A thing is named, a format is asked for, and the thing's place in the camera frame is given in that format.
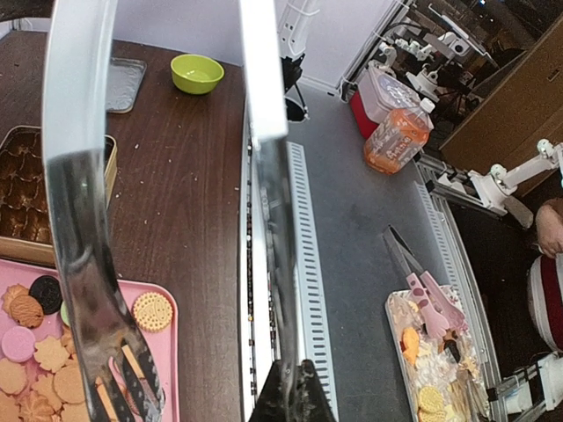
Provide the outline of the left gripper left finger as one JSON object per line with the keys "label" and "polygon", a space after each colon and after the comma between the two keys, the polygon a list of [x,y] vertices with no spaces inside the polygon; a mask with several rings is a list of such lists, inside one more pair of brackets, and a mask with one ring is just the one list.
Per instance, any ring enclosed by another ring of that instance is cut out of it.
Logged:
{"label": "left gripper left finger", "polygon": [[250,422],[291,421],[293,370],[282,360],[275,360],[254,406]]}

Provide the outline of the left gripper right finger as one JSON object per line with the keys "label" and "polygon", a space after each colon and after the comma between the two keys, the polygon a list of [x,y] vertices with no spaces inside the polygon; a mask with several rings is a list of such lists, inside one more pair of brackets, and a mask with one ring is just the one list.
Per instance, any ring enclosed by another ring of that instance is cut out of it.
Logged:
{"label": "left gripper right finger", "polygon": [[298,422],[336,421],[311,360],[303,360],[298,367],[294,420]]}

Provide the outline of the gold cookie tin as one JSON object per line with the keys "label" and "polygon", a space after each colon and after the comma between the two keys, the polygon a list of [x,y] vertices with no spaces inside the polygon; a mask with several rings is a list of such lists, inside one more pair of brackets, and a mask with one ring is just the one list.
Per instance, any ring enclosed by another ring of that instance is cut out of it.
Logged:
{"label": "gold cookie tin", "polygon": [[41,152],[39,127],[13,127],[1,141],[1,257],[54,267]]}

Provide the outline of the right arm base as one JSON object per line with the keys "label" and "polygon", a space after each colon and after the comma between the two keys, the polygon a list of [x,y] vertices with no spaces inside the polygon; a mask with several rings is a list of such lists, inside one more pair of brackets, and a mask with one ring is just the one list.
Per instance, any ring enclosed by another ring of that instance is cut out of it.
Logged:
{"label": "right arm base", "polygon": [[296,59],[281,59],[287,119],[292,123],[301,123],[309,118],[308,107],[297,84],[303,74],[304,57],[305,54],[301,54]]}

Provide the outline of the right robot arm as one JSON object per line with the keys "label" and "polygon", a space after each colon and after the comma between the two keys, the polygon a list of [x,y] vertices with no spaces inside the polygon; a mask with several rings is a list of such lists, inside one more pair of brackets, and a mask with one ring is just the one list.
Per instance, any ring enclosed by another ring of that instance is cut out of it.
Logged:
{"label": "right robot arm", "polygon": [[318,0],[289,0],[278,25],[284,90],[289,91],[303,74],[306,41],[311,22],[320,11]]}

